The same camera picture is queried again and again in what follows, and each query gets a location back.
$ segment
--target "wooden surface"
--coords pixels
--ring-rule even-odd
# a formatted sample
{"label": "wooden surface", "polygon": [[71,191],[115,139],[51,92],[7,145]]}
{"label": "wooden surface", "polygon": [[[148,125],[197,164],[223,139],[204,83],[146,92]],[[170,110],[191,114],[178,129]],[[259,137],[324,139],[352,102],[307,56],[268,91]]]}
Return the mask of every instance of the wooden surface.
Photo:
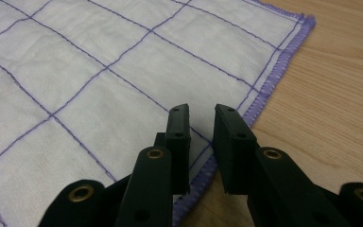
{"label": "wooden surface", "polygon": [[[253,126],[261,146],[286,151],[335,193],[363,182],[363,1],[266,0],[313,14],[317,25]],[[253,226],[246,197],[226,196],[219,174],[181,226]]]}

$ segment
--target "white cloth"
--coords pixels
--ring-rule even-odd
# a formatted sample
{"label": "white cloth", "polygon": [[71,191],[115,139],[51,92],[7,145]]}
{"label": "white cloth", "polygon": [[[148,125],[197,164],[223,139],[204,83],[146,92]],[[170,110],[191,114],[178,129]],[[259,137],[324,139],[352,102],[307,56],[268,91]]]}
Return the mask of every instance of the white cloth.
{"label": "white cloth", "polygon": [[249,0],[0,1],[0,226],[36,226],[69,183],[132,171],[188,103],[192,192],[216,170],[217,103],[250,125],[315,24]]}

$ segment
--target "grid pattern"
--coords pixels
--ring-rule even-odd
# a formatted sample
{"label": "grid pattern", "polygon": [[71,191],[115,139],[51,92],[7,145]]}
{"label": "grid pattern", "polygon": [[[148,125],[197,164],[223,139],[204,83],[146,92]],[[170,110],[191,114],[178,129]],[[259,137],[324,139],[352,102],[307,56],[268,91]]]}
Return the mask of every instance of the grid pattern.
{"label": "grid pattern", "polygon": [[[6,77],[9,79],[5,82],[5,86],[8,86],[12,90],[14,90],[12,86],[14,82],[18,96],[21,96],[25,100],[24,105],[27,106],[28,110],[33,112],[35,117],[28,117],[27,120],[25,120],[26,123],[18,130],[18,133],[13,133],[13,138],[10,142],[8,142],[4,148],[0,149],[0,174],[2,174],[3,171],[8,170],[8,168],[3,166],[6,163],[5,159],[8,159],[8,157],[11,157],[12,159],[17,157],[10,155],[14,155],[11,153],[16,153],[15,151],[17,151],[17,149],[22,149],[22,145],[24,144],[22,143],[23,141],[38,142],[38,138],[44,138],[44,136],[40,136],[40,133],[45,131],[61,131],[58,132],[61,138],[66,136],[71,138],[71,140],[67,140],[65,145],[66,148],[79,149],[80,153],[83,152],[84,155],[87,155],[90,159],[90,161],[80,159],[78,163],[77,161],[72,161],[75,163],[74,168],[80,167],[80,165],[85,164],[85,162],[92,162],[91,166],[95,165],[96,170],[94,170],[94,173],[96,174],[90,177],[93,179],[105,179],[100,175],[103,173],[106,176],[106,180],[101,181],[106,181],[105,183],[116,182],[116,179],[125,176],[130,170],[119,170],[114,173],[113,168],[110,167],[113,163],[107,161],[111,155],[107,154],[107,156],[106,154],[103,154],[97,149],[99,147],[92,142],[96,141],[94,135],[98,134],[99,131],[90,131],[91,127],[80,124],[79,120],[81,118],[76,119],[75,114],[78,112],[88,112],[88,110],[86,111],[88,108],[83,106],[85,104],[83,104],[82,100],[87,99],[87,97],[101,98],[105,95],[101,96],[98,90],[93,91],[93,87],[104,86],[105,84],[110,83],[116,84],[113,86],[113,89],[116,90],[116,92],[113,91],[113,93],[122,98],[127,98],[128,102],[149,103],[147,104],[148,113],[157,115],[162,121],[164,121],[168,110],[172,106],[181,104],[184,100],[192,100],[193,103],[195,102],[195,99],[185,98],[188,95],[181,96],[180,93],[170,98],[171,101],[169,101],[163,97],[163,93],[166,95],[171,94],[172,91],[179,91],[180,89],[183,89],[182,86],[188,84],[188,86],[193,88],[194,86],[197,86],[197,88],[194,88],[195,90],[201,90],[202,92],[210,93],[212,96],[216,97],[214,90],[206,88],[205,85],[208,84],[208,81],[211,78],[206,78],[205,75],[202,76],[202,83],[197,82],[197,84],[189,84],[189,79],[194,78],[186,78],[184,81],[181,77],[175,77],[177,80],[170,80],[166,84],[169,91],[166,91],[166,87],[162,87],[162,89],[159,90],[154,89],[155,86],[151,86],[149,89],[149,86],[146,84],[155,84],[155,82],[160,81],[163,76],[158,73],[159,76],[157,78],[152,76],[149,79],[141,80],[140,71],[138,71],[138,69],[145,68],[145,70],[148,70],[149,72],[150,68],[148,65],[155,65],[155,61],[150,58],[139,58],[141,58],[141,56],[150,56],[153,53],[165,49],[166,51],[162,53],[164,58],[161,59],[161,62],[166,62],[165,65],[170,66],[168,66],[168,68],[162,66],[164,72],[172,72],[172,69],[174,70],[174,67],[178,66],[177,62],[174,63],[175,65],[172,65],[177,59],[188,59],[191,61],[189,63],[194,65],[196,70],[201,70],[199,72],[204,72],[203,74],[211,73],[214,77],[219,77],[220,84],[227,82],[235,89],[234,92],[236,93],[237,98],[235,98],[236,101],[231,101],[231,104],[233,104],[239,112],[244,114],[245,119],[249,124],[252,124],[255,117],[265,105],[265,102],[270,96],[277,81],[285,71],[285,67],[291,56],[314,25],[314,21],[312,18],[305,18],[300,14],[287,13],[281,9],[263,5],[256,1],[236,2],[238,2],[238,4],[236,4],[237,6],[250,6],[252,13],[254,14],[265,12],[268,13],[266,15],[267,17],[271,17],[270,15],[272,15],[273,17],[277,17],[280,20],[287,22],[285,23],[286,28],[278,31],[275,30],[274,32],[276,33],[281,32],[281,35],[278,35],[274,39],[264,38],[263,36],[258,35],[261,31],[258,30],[256,32],[253,27],[244,24],[244,21],[243,23],[238,20],[233,21],[227,16],[222,16],[219,11],[207,7],[211,6],[211,4],[199,0],[194,2],[192,0],[187,2],[176,0],[163,1],[165,7],[158,10],[158,15],[151,16],[146,20],[139,19],[136,15],[141,13],[141,11],[137,13],[134,9],[138,9],[139,7],[144,8],[148,17],[150,13],[152,13],[152,11],[150,11],[151,9],[154,10],[159,8],[157,4],[146,1],[145,3],[128,7],[127,4],[122,5],[122,3],[103,1],[87,0],[86,2],[77,4],[75,2],[76,6],[69,10],[80,10],[80,17],[86,13],[88,14],[89,11],[93,13],[87,15],[84,19],[81,18],[79,22],[74,18],[69,18],[67,23],[70,24],[70,26],[58,26],[59,23],[56,20],[66,20],[65,16],[62,16],[61,18],[52,17],[53,13],[55,13],[54,11],[60,9],[61,4],[64,4],[59,0],[50,0],[46,2],[35,1],[31,5],[22,5],[21,2],[11,3],[10,1],[1,0],[0,8],[6,8],[7,10],[12,11],[13,21],[11,23],[6,22],[7,26],[0,30],[0,78]],[[103,15],[94,18],[94,15],[101,13]],[[124,34],[126,32],[120,34],[122,32],[118,33],[116,29],[109,31],[119,35],[118,39],[121,41],[120,43],[122,43],[122,45],[117,46],[116,44],[112,44],[112,40],[102,40],[101,42],[104,44],[110,42],[111,46],[114,46],[114,48],[108,50],[105,48],[105,45],[103,45],[103,48],[99,49],[96,45],[89,42],[88,32],[79,33],[77,31],[78,27],[88,23],[91,23],[90,26],[96,26],[96,24],[89,21],[91,18],[94,18],[95,23],[100,23],[101,26],[105,26],[105,22],[115,21],[115,23],[108,23],[108,30],[113,24],[119,25],[119,29],[127,26],[131,27],[131,29],[127,34]],[[190,26],[186,25],[186,31],[184,30],[182,33],[178,33],[179,31],[174,28],[177,28],[177,25],[183,23],[184,18],[196,18],[197,20]],[[233,65],[232,62],[225,61],[224,59],[215,56],[213,52],[199,51],[196,44],[200,44],[205,50],[211,50],[211,47],[213,47],[213,44],[208,44],[206,46],[205,40],[203,40],[202,43],[199,43],[201,42],[201,39],[199,38],[201,34],[197,34],[196,31],[202,27],[199,26],[199,23],[205,23],[205,20],[220,23],[223,25],[222,27],[227,27],[233,32],[242,34],[241,36],[244,37],[244,39],[250,39],[252,41],[253,45],[246,46],[246,48],[250,48],[259,58],[257,60],[247,61],[246,64],[247,67],[254,68],[254,72],[259,72],[258,75],[253,77],[252,75],[241,73],[241,71],[235,70],[236,67],[230,66]],[[40,33],[37,34],[37,32],[32,35],[23,36],[23,29],[34,29],[35,31],[41,32],[44,36],[49,37],[49,39],[45,43],[42,42],[43,35]],[[247,42],[246,40],[239,40],[238,37],[236,38],[229,30],[221,32],[228,41],[236,43],[241,42],[242,44]],[[183,37],[183,33],[188,33],[188,36]],[[25,44],[32,45],[26,48],[26,53],[21,53],[20,51],[19,53],[12,53],[13,59],[11,59],[12,56],[1,54],[5,53],[5,50],[13,47],[13,44],[6,42],[6,39],[9,37],[25,40]],[[188,38],[190,37],[192,37],[195,42],[188,42]],[[64,45],[61,46],[59,50],[56,50],[52,46],[58,43]],[[255,46],[257,45],[261,45],[261,48],[256,49]],[[24,57],[32,55],[32,53],[34,53],[34,48],[36,54],[33,55],[32,58]],[[64,72],[59,72],[46,69],[45,67],[54,67],[50,67],[49,63],[46,63],[43,66],[37,64],[35,69],[32,67],[26,67],[26,69],[21,67],[21,63],[26,65],[27,62],[34,62],[35,59],[38,59],[40,57],[38,55],[39,53],[48,53],[58,56],[61,51],[67,51],[73,56],[73,59],[71,60],[73,63],[70,63],[70,66],[72,68],[79,68],[76,71],[79,73],[77,83],[74,83],[72,78],[66,78],[65,74],[67,72],[65,70]],[[17,64],[13,65],[13,62],[16,62],[14,58],[16,58],[17,54],[23,56],[22,60],[24,60],[24,62],[17,62],[20,66]],[[88,64],[80,65],[81,62],[88,62]],[[51,76],[53,74],[59,75],[52,80],[44,80],[43,83],[38,82],[41,78],[33,80],[32,77],[28,77],[35,72],[41,72],[41,70],[47,71],[46,75],[43,76]],[[45,90],[46,84],[53,83],[55,79],[61,79],[62,86],[55,85],[55,88]],[[54,100],[45,98],[46,94],[54,96],[55,93],[62,93],[62,96]],[[198,104],[195,106],[201,105],[205,98],[206,97],[203,97],[202,100],[198,98],[199,101],[196,101]],[[130,113],[139,112],[138,107],[131,106],[125,105],[122,107],[124,110],[130,111]],[[92,117],[88,114],[85,116],[85,121],[94,122]],[[199,118],[192,122],[193,127],[191,128],[191,131],[193,141],[196,141],[195,144],[192,144],[192,148],[197,151],[195,154],[192,154],[192,159],[190,161],[190,175],[193,179],[191,182],[192,193],[183,200],[175,201],[174,225],[177,225],[180,222],[182,217],[186,214],[186,211],[195,201],[197,201],[206,185],[210,182],[216,169],[215,160],[212,157],[210,149],[211,133],[208,129],[202,127],[198,123],[199,121],[203,121],[205,123],[204,125],[211,125],[211,118],[204,120]],[[144,119],[143,122],[149,123],[149,119]],[[164,125],[157,127],[152,127],[150,124],[147,125],[147,128],[154,128],[152,131],[155,132],[164,129]],[[85,136],[81,131],[90,132],[88,133],[88,136]],[[118,134],[115,138],[122,138],[122,130],[119,130],[119,132],[116,133]],[[147,139],[144,137],[147,136],[144,133],[141,134],[141,143],[147,146],[151,143],[152,139],[151,137],[148,137]],[[118,163],[121,163],[124,159],[135,157],[132,155],[122,157],[121,155],[122,154],[120,153],[117,154]],[[67,165],[67,162],[52,162]],[[16,225],[15,221],[12,222],[11,218],[7,218],[3,215],[8,212],[2,212],[1,209],[2,208],[0,207],[0,224],[3,226]]]}

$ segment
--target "purple edge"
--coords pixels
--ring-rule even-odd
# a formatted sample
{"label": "purple edge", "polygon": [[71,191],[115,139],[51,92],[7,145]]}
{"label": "purple edge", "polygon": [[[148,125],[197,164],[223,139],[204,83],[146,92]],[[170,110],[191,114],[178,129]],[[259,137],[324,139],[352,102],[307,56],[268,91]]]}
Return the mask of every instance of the purple edge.
{"label": "purple edge", "polygon": [[[296,15],[290,12],[286,12],[282,9],[276,8],[269,4],[263,4],[259,1],[255,2],[267,7],[268,9],[275,10],[278,13],[283,15],[288,15],[292,17],[296,17]],[[275,66],[267,77],[264,85],[260,90],[260,94],[269,94],[268,96],[260,96],[258,95],[256,99],[252,102],[250,107],[244,112],[243,119],[246,123],[251,126],[258,115],[262,112],[265,105],[268,102],[270,94],[275,89],[277,83],[282,78],[285,73],[285,70],[288,64],[291,61],[291,58],[294,56],[300,45],[303,43],[305,38],[308,36],[311,29],[315,26],[315,17],[308,16],[304,19],[304,23],[300,31],[296,34],[296,36],[290,41],[287,48],[281,53],[279,56]],[[184,196],[181,200],[177,200],[173,204],[173,226],[179,226],[184,219],[184,217],[188,214],[188,212],[193,208],[193,206],[198,202],[199,198],[204,193],[205,189],[212,182],[212,179],[215,176],[217,170],[216,159],[214,155],[211,155],[210,158],[206,161],[202,169],[199,171],[197,176],[190,183],[191,191],[189,195]]]}

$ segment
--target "table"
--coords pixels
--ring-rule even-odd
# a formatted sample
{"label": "table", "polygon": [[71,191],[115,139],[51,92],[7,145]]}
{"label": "table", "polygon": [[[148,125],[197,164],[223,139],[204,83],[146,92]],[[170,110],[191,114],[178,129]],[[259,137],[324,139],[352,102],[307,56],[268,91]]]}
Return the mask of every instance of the table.
{"label": "table", "polygon": [[[313,14],[317,25],[253,126],[261,146],[287,152],[337,193],[363,182],[363,1],[267,0]],[[219,174],[181,226],[253,226],[245,196],[223,194]]]}

